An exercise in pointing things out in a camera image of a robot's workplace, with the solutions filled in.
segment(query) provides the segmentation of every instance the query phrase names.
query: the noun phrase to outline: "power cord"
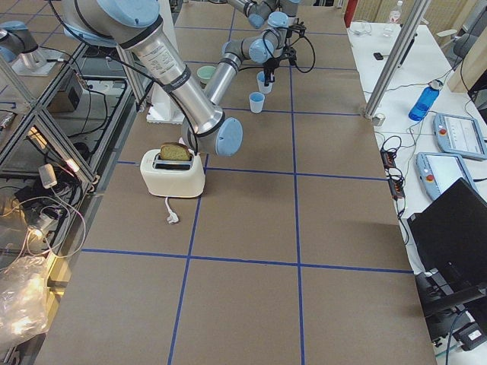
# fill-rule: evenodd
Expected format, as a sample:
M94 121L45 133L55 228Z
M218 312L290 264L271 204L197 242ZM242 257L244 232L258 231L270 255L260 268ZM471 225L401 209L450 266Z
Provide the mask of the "power cord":
M451 338L453 337L453 332L454 332L454 329L455 329L455 325L457 324L458 319L463 314L465 314L466 311L467 311L467 309L464 309L464 310L459 311L458 314L457 314L457 316L455 317L454 321L451 323L450 334L448 335L448 342L447 342L447 352L446 352L445 360L444 360L444 364L445 365L448 365L448 361L450 359L449 358L449 356L450 356L450 344L451 344Z
M166 221L169 224L176 224L177 222L180 221L180 219L177 216L177 214L170 208L168 196L165 198L164 202L166 203L166 208L167 208L167 211L169 212L169 217L166 218Z

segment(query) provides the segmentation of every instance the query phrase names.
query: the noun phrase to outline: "white table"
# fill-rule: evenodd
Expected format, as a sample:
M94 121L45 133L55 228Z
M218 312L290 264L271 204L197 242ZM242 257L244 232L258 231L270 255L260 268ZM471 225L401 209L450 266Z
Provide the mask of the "white table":
M382 55L389 55L390 50L396 41L399 34L399 26L395 29L392 37L385 37L382 35L384 24L370 24L371 34L358 36L349 31L349 39L352 44L352 51L360 73L360 80L364 90L365 98L368 100L370 92L374 89L377 79L382 72L386 63L386 59L377 61L374 58L374 52L380 52ZM362 30L362 24L352 23L351 30ZM414 124L409 119L408 113L412 106L417 101L422 90L426 87L429 81L435 78L444 79L451 66L444 57L443 52L431 35L431 32L425 25L420 25L417 31L418 36L415 38L413 47L408 54L403 66L396 71L388 89L394 89L400 85L409 84L424 84L418 86L401 87L397 90L387 91L384 98L380 102L378 113L386 115L386 120L381 127L375 127L377 133L377 144L380 147L384 138L392 135L398 135L403 140L404 146L410 146L413 143L412 136L408 129ZM468 116L468 111L474 118L479 120L481 130L484 136L487 136L487 125L483 122L479 112L474 107L473 103L468 103L469 97L467 94L455 94L450 91L447 85L444 86L440 92L438 99L434 102L431 110L439 113L454 114L458 116ZM417 145L415 148L407 148L399 150L396 158L396 165L406 175L406 210L403 217L409 217L416 212L424 211L431 204L431 199L426 195L422 188L419 175L415 168L415 154L418 152L441 152L436 144L436 137L434 136L432 121L434 114L428 114L421 124L412 127L414 137L417 138ZM398 139L393 138L386 148L397 147ZM464 159L467 168L474 179L481 179L487 177L487 161L474 161ZM476 184L480 195L487 200L487 181L478 182ZM403 206L403 202L399 201L399 208ZM409 261L415 271L419 271L419 258L414 247L408 247ZM483 344L474 351L450 353L451 365L481 365L485 363L487 358L487 344ZM438 357L438 363L444 363L444 357Z

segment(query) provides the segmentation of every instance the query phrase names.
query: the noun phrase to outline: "plug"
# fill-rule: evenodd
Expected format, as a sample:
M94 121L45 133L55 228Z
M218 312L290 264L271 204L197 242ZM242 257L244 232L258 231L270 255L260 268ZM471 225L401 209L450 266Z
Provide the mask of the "plug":
M53 166L50 163L39 167L39 176L44 189L50 189L58 183Z

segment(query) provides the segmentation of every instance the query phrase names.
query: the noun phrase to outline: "robotic arm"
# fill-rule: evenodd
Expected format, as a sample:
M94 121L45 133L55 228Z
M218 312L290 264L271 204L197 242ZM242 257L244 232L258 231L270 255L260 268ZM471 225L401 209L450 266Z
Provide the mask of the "robotic arm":
M65 22L76 36L98 46L118 44L138 56L188 116L189 146L197 143L199 151L222 156L238 151L240 122L226 118L191 75L163 33L157 0L63 0L62 5Z
M0 24L0 55L7 62L21 55L25 67L35 70L46 64L36 40L26 25L20 21L7 21Z
M205 94L213 103L220 102L244 60L251 59L255 63L264 64L275 53L282 51L288 32L288 16L275 11L270 14L268 25L269 29L259 36L231 40L223 45L223 57L205 87Z
M289 25L294 22L298 13L298 6L301 0L263 0L260 3L254 0L227 0L228 4L244 14L249 23L256 29L261 28L271 13L278 8L288 15Z

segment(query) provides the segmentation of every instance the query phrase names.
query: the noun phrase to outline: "metal frame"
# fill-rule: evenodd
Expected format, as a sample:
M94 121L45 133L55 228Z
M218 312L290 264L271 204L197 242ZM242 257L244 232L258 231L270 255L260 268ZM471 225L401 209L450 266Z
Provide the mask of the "metal frame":
M390 51L389 57L387 57L386 65L382 70L382 73L375 84L374 90L372 91L371 98L369 99L367 106L363 110L363 115L367 119L373 119L379 103L382 100L387 86L392 80L394 73L396 72L399 62L403 59L406 54L406 50L414 38L415 32L418 29L418 25L421 19L424 17L431 0L415 0L412 6L411 13L404 23L403 28L399 32L396 42L392 50Z

